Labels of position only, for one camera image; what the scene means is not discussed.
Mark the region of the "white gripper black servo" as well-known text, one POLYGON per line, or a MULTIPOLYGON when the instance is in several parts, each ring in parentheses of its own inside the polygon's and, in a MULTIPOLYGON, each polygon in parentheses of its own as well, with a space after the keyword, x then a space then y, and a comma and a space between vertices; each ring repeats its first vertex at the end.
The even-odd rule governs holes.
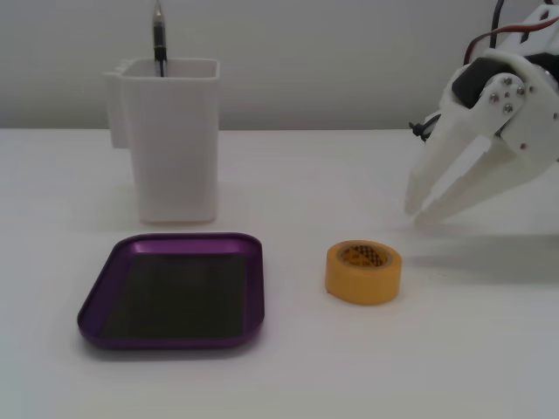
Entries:
POLYGON ((404 211, 417 215, 417 224, 441 222, 534 180, 557 156, 558 52, 487 50, 443 91, 438 120, 408 177, 404 211), (436 183, 479 137, 490 148, 427 204, 436 183))

